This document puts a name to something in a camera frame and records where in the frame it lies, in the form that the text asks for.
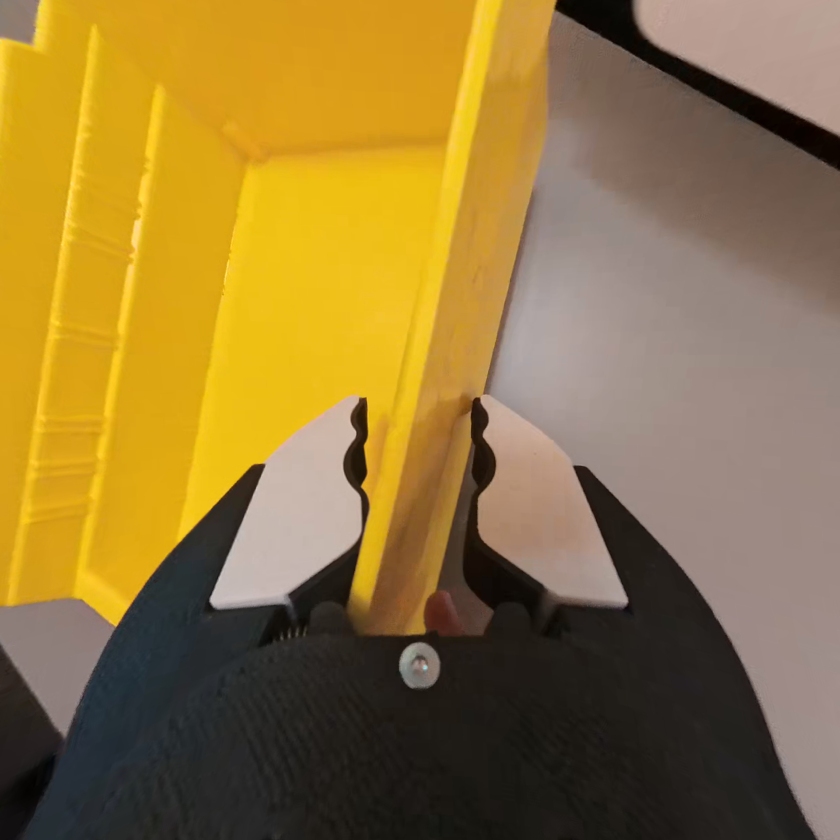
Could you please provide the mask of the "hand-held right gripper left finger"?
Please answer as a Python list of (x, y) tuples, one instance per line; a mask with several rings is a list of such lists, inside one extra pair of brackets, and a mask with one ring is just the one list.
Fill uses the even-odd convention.
[(215, 610), (346, 605), (368, 516), (368, 406), (352, 395), (265, 461), (217, 579)]

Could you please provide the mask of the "yellow plastic box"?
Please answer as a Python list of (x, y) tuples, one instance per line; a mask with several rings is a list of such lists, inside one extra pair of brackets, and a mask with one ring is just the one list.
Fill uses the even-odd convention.
[(555, 2), (39, 2), (2, 39), (2, 605), (116, 623), (367, 399), (351, 614), (419, 631), (539, 167)]

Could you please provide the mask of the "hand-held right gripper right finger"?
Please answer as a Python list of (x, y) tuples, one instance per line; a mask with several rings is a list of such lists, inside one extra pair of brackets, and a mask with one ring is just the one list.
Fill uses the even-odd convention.
[(520, 604), (533, 622), (561, 606), (625, 610), (629, 599), (572, 460), (484, 394), (471, 407), (475, 483), (465, 582), (488, 608)]

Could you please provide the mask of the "person's right hand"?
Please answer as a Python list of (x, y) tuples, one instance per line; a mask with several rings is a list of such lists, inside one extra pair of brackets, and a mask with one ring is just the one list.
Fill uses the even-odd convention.
[(442, 637), (465, 635), (464, 625), (448, 591), (438, 590), (427, 598), (423, 620), (428, 634), (436, 634)]

